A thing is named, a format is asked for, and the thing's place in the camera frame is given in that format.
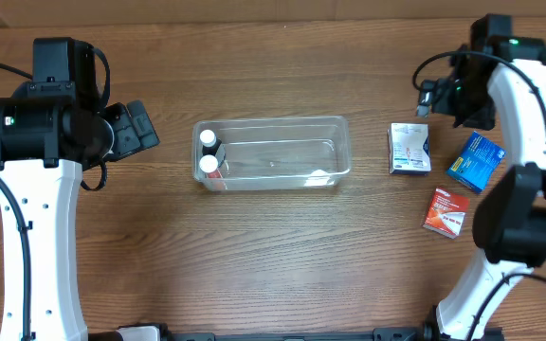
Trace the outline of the orange tablet tube white cap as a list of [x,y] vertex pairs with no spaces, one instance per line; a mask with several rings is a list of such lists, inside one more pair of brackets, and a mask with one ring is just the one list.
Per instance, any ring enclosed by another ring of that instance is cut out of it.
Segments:
[[220,172],[218,159],[214,155],[204,155],[199,160],[199,168],[206,175],[206,178],[212,182],[215,190],[226,189],[226,183]]

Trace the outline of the red medicine box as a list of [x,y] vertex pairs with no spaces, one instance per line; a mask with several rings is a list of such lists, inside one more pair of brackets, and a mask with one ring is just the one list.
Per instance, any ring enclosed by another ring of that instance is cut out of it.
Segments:
[[433,192],[423,227],[455,239],[461,233],[468,207],[467,197],[437,187]]

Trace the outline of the blue cough drops box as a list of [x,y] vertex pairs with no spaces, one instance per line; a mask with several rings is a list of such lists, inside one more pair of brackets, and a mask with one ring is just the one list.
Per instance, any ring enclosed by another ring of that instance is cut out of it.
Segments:
[[502,147],[474,131],[446,174],[480,194],[505,155]]

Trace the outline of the white bandage box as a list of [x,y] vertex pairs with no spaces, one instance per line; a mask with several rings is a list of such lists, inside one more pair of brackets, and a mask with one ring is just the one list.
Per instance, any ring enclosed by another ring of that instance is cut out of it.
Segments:
[[390,174],[423,175],[431,172],[427,124],[392,123],[388,140]]

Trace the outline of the brown syrup bottle white cap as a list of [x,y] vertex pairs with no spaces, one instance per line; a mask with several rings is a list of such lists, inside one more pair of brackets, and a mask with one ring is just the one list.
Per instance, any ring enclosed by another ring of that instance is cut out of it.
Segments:
[[199,135],[199,140],[202,145],[202,155],[214,156],[218,161],[218,165],[221,166],[226,159],[225,146],[222,140],[213,130],[202,131]]

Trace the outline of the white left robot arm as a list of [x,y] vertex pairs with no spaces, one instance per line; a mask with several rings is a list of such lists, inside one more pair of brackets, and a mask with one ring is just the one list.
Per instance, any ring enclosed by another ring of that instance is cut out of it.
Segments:
[[76,213],[84,171],[157,145],[141,101],[94,86],[25,82],[0,98],[2,340],[164,340],[162,324],[91,333],[80,303]]

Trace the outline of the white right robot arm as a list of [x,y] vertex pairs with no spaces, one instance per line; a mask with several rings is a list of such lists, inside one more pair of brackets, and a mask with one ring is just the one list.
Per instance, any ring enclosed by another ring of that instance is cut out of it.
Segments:
[[477,246],[452,291],[430,312],[422,340],[502,340],[487,322],[519,282],[546,283],[546,44],[511,33],[472,35],[448,51],[453,73],[442,85],[419,83],[420,102],[446,103],[457,125],[498,115],[510,166],[478,205]]

